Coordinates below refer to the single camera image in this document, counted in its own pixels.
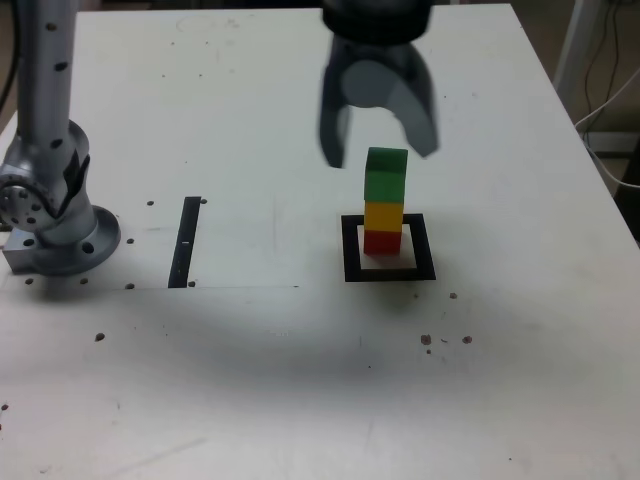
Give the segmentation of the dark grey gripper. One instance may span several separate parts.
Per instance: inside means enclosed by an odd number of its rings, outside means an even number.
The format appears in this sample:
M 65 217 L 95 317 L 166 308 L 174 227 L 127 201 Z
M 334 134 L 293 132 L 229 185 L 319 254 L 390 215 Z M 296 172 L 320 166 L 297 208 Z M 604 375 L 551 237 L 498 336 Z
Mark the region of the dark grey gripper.
M 344 166 L 351 106 L 391 112 L 422 158 L 439 147 L 433 82 L 412 44 L 375 45 L 333 37 L 318 122 L 320 146 L 332 168 Z

